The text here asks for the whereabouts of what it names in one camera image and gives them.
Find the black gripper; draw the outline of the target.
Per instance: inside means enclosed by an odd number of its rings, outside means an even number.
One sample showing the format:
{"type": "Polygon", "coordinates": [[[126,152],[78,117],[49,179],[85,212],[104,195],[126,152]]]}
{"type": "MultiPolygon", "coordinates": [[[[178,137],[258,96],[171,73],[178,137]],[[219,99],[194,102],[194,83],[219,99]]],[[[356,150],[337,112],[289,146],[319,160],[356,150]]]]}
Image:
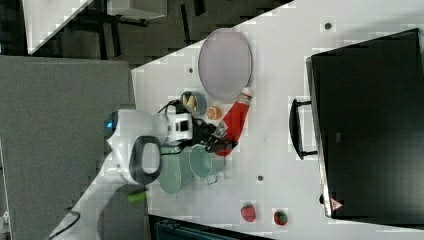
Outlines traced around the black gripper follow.
{"type": "Polygon", "coordinates": [[[238,143],[231,140],[218,140],[226,135],[228,126],[221,121],[217,126],[207,123],[202,119],[193,120],[192,144],[201,144],[206,147],[209,153],[218,153],[221,151],[232,150],[238,143]]]}

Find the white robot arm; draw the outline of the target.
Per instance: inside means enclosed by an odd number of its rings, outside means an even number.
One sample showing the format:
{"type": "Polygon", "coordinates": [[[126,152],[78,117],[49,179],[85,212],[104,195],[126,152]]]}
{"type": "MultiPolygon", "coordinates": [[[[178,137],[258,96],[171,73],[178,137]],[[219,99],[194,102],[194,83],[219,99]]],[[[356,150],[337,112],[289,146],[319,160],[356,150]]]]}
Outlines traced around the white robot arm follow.
{"type": "Polygon", "coordinates": [[[67,214],[48,240],[101,240],[98,233],[100,214],[122,186],[147,185],[160,176],[165,156],[162,146],[184,149],[200,145],[209,153],[218,153],[237,145],[225,138],[223,130],[186,110],[152,114],[121,109],[111,114],[106,130],[106,143],[111,152],[85,192],[67,209],[67,214]]]}

